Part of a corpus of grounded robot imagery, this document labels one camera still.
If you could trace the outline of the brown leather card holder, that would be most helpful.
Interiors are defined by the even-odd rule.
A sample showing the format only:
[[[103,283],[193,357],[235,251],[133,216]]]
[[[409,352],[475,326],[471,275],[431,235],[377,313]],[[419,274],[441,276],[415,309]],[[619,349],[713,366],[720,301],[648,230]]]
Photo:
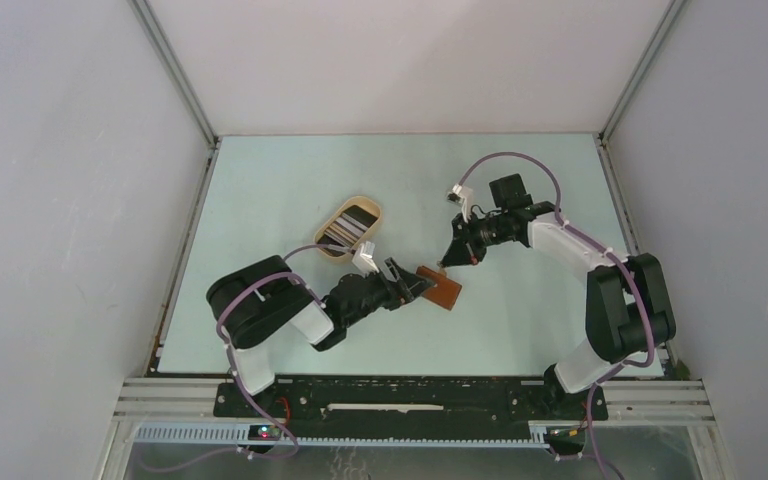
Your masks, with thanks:
[[[421,296],[429,302],[452,311],[462,292],[462,285],[449,278],[444,270],[434,270],[426,266],[419,266],[416,274],[431,282]]]

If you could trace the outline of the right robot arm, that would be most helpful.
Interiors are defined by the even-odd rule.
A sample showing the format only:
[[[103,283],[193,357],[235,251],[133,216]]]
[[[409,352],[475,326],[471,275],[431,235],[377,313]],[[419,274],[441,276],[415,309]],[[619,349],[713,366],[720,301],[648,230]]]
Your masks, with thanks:
[[[536,203],[518,174],[490,184],[494,210],[474,214],[472,191],[456,184],[447,195],[461,211],[451,222],[444,268],[479,264],[491,246],[517,242],[566,267],[585,289],[585,338],[544,374],[545,411],[566,418],[581,392],[608,373],[634,362],[650,364],[658,345],[676,334],[662,266],[651,254],[629,255],[602,245],[565,220],[551,202]]]

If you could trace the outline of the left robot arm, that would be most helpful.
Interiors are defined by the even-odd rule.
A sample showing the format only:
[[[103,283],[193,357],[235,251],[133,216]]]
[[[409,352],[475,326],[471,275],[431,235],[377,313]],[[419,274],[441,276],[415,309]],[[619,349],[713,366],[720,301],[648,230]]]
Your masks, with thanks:
[[[435,285],[391,258],[384,266],[342,276],[322,298],[278,255],[216,280],[206,301],[231,374],[238,379],[238,404],[257,417],[274,408],[276,374],[268,341],[285,326],[325,351],[345,340],[348,329],[361,320],[380,309],[397,310]]]

